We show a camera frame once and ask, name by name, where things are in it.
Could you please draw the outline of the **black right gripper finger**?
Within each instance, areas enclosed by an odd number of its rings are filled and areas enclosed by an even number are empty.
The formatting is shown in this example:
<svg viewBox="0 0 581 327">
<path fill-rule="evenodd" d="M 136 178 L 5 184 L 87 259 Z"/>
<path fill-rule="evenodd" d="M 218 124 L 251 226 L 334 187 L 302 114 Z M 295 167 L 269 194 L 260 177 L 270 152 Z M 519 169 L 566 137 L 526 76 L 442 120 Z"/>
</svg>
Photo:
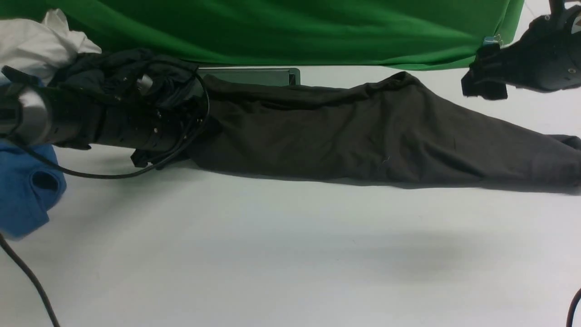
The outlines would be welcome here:
<svg viewBox="0 0 581 327">
<path fill-rule="evenodd" d="M 481 97 L 487 101 L 507 99 L 507 87 L 503 81 L 503 66 L 499 44 L 486 44 L 477 50 L 474 61 L 461 79 L 465 97 Z"/>
</svg>

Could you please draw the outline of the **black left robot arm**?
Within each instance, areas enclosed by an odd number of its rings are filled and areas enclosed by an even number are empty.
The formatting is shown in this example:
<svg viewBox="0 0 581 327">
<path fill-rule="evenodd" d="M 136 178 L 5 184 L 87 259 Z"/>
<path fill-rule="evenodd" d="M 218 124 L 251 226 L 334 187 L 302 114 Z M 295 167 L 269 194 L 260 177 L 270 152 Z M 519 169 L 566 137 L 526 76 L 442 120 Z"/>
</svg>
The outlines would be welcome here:
<svg viewBox="0 0 581 327">
<path fill-rule="evenodd" d="M 4 66 L 9 83 L 1 87 L 1 138 L 25 152 L 40 144 L 133 149 L 138 174 L 162 169 L 185 153 L 210 117 L 204 82 L 197 69 L 187 71 L 187 83 L 200 85 L 202 100 L 187 97 L 163 108 L 144 98 L 149 90 L 144 69 L 122 77 L 107 94 L 71 84 L 41 87 L 37 77 Z"/>
</svg>

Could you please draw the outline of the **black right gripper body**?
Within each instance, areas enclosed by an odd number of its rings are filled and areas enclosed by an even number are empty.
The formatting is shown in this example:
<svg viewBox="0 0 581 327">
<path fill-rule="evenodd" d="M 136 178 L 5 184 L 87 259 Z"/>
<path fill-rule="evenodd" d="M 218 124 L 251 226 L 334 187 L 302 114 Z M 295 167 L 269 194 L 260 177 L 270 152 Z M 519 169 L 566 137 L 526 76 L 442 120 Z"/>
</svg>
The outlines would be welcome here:
<svg viewBox="0 0 581 327">
<path fill-rule="evenodd" d="M 539 17 L 521 39 L 501 46 L 503 81 L 537 93 L 580 87 L 580 15 Z"/>
</svg>

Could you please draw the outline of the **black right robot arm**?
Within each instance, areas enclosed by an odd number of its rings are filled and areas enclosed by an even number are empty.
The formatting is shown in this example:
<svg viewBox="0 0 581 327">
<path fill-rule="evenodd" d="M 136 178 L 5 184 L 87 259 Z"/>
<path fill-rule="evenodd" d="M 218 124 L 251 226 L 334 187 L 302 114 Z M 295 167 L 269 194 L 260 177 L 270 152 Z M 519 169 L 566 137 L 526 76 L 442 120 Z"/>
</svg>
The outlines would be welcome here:
<svg viewBox="0 0 581 327">
<path fill-rule="evenodd" d="M 580 3 L 549 4 L 550 14 L 533 20 L 514 44 L 483 43 L 461 80 L 464 96 L 498 101 L 508 86 L 543 94 L 580 87 Z"/>
</svg>

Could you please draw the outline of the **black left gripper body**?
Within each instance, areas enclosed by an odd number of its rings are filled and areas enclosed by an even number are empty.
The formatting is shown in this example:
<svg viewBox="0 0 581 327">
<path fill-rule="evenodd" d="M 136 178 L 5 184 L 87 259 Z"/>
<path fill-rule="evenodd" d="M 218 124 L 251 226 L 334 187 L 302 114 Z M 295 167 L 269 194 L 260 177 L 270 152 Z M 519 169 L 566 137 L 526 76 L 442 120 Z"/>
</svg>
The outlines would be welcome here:
<svg viewBox="0 0 581 327">
<path fill-rule="evenodd" d="M 181 161 L 208 121 L 209 94 L 204 86 L 172 108 L 119 99 L 118 104 L 105 106 L 91 142 L 134 149 L 131 161 L 137 168 L 164 169 Z"/>
</svg>

